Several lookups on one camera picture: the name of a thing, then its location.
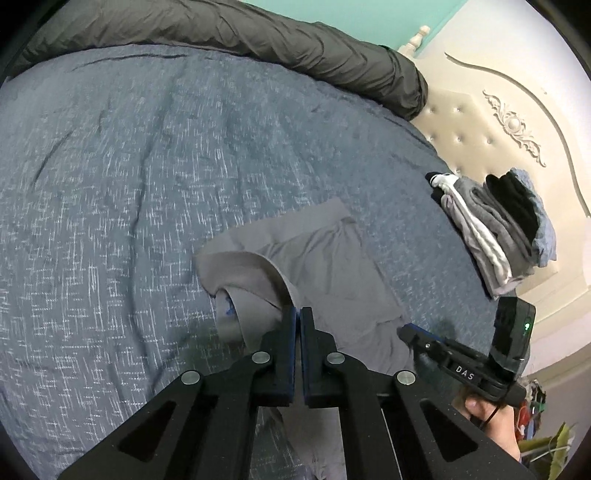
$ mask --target gray folded garment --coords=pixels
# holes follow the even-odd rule
[[[538,220],[538,231],[535,233],[532,247],[538,258],[538,265],[546,267],[550,260],[556,260],[556,232],[554,226],[546,213],[542,198],[535,191],[530,174],[518,168],[512,168],[510,172],[525,187],[527,197],[534,208],[535,217]]]
[[[237,0],[70,0],[33,36],[12,74],[65,53],[133,43],[278,63],[371,98],[406,120],[427,102],[425,78],[400,53]]]
[[[197,255],[197,272],[216,296],[225,341],[254,351],[284,306],[311,306],[316,328],[369,369],[413,369],[397,335],[403,310],[339,199],[218,235]],[[299,399],[281,415],[288,440],[318,478],[346,477],[336,409],[309,410]]]
[[[520,280],[509,280],[506,285],[499,284],[499,281],[496,279],[495,269],[492,266],[491,261],[482,251],[482,247],[478,243],[478,240],[476,240],[476,237],[468,225],[466,218],[450,195],[445,194],[441,197],[441,208],[443,208],[448,217],[452,219],[453,223],[462,234],[464,243],[474,257],[474,260],[476,260],[476,264],[478,265],[478,269],[480,270],[486,289],[488,290],[488,293],[491,295],[491,297],[496,300],[501,295],[515,290],[517,285],[519,285]]]
[[[507,256],[513,278],[523,279],[533,274],[535,261],[531,257],[531,245],[525,234],[521,235],[487,202],[482,185],[468,177],[456,180],[454,187],[466,202],[468,209],[492,232]]]

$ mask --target light blue folded garment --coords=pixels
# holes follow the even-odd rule
[[[534,213],[538,219],[538,231],[535,234],[534,241],[531,243],[531,247],[540,256],[538,266],[545,267],[550,260],[556,260],[556,232],[544,209],[544,202],[542,202],[542,199],[535,191],[530,174],[518,168],[512,168],[510,172],[525,187],[528,192],[528,198],[534,207]]]

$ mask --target black folded garment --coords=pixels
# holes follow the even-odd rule
[[[486,186],[495,199],[519,224],[527,239],[533,242],[539,227],[538,219],[527,196],[527,191],[521,182],[511,172],[508,172],[501,178],[487,175]]]

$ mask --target upholstered headboard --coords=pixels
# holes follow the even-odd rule
[[[413,57],[421,32],[401,47]],[[558,260],[535,269],[517,294],[537,309],[534,336],[591,310],[583,250],[591,188],[576,139],[556,104],[509,63],[450,48],[414,59],[427,79],[425,108],[413,124],[452,171],[477,181],[511,167],[527,170],[557,233]]]

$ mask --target blue bedspread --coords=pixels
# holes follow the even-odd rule
[[[339,197],[411,318],[488,348],[496,304],[424,179],[447,168],[372,101],[223,53],[112,47],[5,84],[0,145],[0,420],[41,480],[179,372],[240,357],[193,268],[235,225]],[[302,475],[259,423],[251,477]]]

